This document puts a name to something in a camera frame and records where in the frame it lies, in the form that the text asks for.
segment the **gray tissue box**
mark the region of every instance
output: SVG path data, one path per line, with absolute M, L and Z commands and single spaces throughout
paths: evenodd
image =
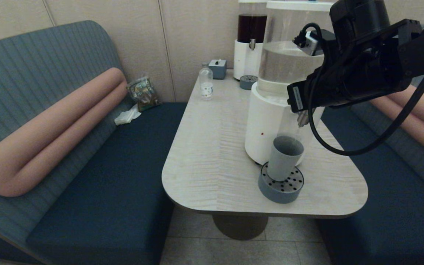
M 214 79 L 224 79 L 227 74 L 227 60 L 212 60 L 209 63 Z

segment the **floor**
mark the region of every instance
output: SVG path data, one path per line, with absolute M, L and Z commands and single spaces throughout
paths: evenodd
M 312 219 L 269 218 L 260 236 L 237 241 L 223 235 L 211 215 L 176 207 L 160 265 L 215 264 L 331 265 Z

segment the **table pedestal base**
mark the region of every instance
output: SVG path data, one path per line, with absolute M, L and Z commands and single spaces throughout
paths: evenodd
M 263 233 L 267 216 L 212 215 L 217 228 L 229 238 L 251 240 Z

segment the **white napkin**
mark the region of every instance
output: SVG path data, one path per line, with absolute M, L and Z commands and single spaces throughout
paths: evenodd
M 119 114 L 119 116 L 114 120 L 114 122 L 116 123 L 116 125 L 127 124 L 130 123 L 133 119 L 137 119 L 140 114 L 142 113 L 138 112 L 138 106 L 137 104 L 135 104 L 128 111 L 121 112 L 121 114 Z

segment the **table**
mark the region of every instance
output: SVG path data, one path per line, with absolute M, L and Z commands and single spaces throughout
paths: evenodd
M 368 190 L 358 168 L 316 140 L 298 166 L 305 185 L 296 201 L 279 204 L 264 197 L 258 188 L 261 166 L 244 149 L 250 91 L 240 89 L 232 70 L 214 80 L 213 89 L 212 100 L 203 101 L 196 81 L 163 168 L 163 187 L 177 205 L 213 214 L 217 227 L 236 239 L 258 236 L 268 216 L 344 218 L 364 206 Z M 317 129 L 341 148 L 323 122 Z

